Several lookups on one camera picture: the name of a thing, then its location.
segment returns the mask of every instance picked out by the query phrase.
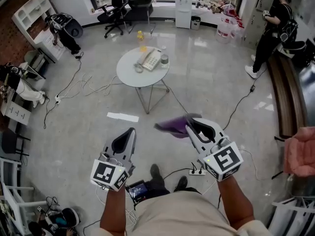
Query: white pants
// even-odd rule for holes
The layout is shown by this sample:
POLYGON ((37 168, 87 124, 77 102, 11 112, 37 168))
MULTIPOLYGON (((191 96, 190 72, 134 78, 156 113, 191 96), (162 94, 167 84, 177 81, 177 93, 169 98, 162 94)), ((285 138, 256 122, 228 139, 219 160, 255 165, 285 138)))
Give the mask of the white pants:
POLYGON ((37 101, 41 104, 45 101, 43 96, 43 92, 34 91, 26 82, 22 79, 19 81, 18 88, 16 89, 16 93, 21 96, 25 100, 32 101, 34 105, 37 105, 37 101))

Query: beige shirt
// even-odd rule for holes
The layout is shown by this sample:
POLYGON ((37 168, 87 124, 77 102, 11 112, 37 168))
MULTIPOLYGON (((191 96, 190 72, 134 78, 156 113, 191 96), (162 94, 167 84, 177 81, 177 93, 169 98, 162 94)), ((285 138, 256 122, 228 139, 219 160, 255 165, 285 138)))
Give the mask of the beige shirt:
MULTIPOLYGON (((128 236, 271 236, 257 220, 238 231, 229 226, 223 215, 196 192, 179 191, 148 199, 136 206, 138 221, 128 236)), ((111 236, 102 228, 94 236, 111 236)))

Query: trash can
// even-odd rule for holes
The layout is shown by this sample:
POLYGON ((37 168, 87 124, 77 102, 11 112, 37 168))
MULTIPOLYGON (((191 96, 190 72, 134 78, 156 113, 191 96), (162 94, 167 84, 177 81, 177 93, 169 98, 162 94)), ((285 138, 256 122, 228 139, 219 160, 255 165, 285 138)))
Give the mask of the trash can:
POLYGON ((201 21, 201 18, 200 18, 200 17, 192 16, 192 17, 191 17, 190 28, 191 28, 192 30, 199 30, 200 21, 201 21))

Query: brick wall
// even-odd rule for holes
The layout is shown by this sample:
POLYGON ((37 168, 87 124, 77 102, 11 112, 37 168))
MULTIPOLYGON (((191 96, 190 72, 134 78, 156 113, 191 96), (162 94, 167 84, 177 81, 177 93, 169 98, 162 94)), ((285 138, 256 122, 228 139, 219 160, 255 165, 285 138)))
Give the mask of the brick wall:
MULTIPOLYGON (((24 62, 25 53, 34 50, 12 21, 13 14, 27 1, 8 0, 0 7, 0 64, 11 62, 19 65, 24 62)), ((44 21, 39 18, 28 32, 37 36, 44 27, 44 21)))

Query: yellow bottle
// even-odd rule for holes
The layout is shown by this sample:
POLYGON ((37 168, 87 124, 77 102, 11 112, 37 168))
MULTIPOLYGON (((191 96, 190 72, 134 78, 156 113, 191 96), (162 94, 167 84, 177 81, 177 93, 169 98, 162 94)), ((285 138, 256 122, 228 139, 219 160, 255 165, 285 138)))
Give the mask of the yellow bottle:
POLYGON ((142 33, 142 31, 138 31, 138 34, 137 34, 137 39, 139 41, 139 45, 140 45, 140 51, 141 52, 146 52, 147 51, 147 47, 144 43, 144 34, 142 33))

